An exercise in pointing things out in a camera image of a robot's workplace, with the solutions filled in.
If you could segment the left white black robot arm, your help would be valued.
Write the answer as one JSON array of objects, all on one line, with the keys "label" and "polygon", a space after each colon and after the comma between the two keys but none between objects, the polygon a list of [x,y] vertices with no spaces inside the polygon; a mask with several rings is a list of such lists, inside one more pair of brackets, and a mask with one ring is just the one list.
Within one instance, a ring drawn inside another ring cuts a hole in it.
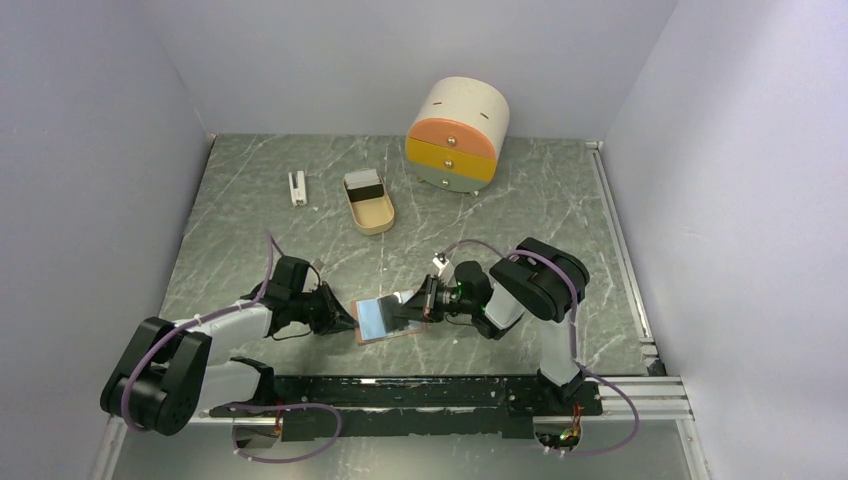
[{"label": "left white black robot arm", "polygon": [[199,411],[245,409],[261,416],[277,405],[275,373],[233,355],[293,322],[314,335],[351,331],[354,318],[325,282],[307,286],[311,264],[284,255],[235,303],[190,319],[143,320],[100,395],[102,411],[137,431],[172,436]]}]

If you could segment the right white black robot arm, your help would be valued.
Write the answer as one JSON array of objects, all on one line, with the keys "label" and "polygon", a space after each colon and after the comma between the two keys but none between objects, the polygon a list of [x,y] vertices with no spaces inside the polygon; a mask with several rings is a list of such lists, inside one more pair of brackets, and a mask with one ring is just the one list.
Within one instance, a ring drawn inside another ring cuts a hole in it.
[{"label": "right white black robot arm", "polygon": [[410,298],[380,302],[384,317],[400,325],[465,316],[489,340],[501,339],[531,317],[539,322],[542,339],[540,402],[553,414],[573,406],[586,377],[576,340],[577,310],[590,283],[583,262],[532,237],[489,269],[472,260],[451,266],[443,254],[436,259],[440,272],[427,275]]}]

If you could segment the stack of grey cards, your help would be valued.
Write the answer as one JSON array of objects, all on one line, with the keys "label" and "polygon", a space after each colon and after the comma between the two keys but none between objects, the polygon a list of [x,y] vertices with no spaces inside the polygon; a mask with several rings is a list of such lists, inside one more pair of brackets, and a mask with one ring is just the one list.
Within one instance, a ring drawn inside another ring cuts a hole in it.
[{"label": "stack of grey cards", "polygon": [[349,172],[344,175],[343,184],[351,203],[381,198],[385,195],[383,178],[376,169]]}]

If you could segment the pink card holder wallet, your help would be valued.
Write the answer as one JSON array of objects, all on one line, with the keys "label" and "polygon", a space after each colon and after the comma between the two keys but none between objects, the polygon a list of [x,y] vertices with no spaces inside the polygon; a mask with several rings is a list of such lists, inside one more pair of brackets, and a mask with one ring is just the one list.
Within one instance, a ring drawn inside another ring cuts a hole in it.
[{"label": "pink card holder wallet", "polygon": [[401,290],[353,301],[351,315],[357,343],[366,345],[425,331],[426,324],[420,316],[410,317],[401,312],[403,304],[414,294],[414,290]]}]

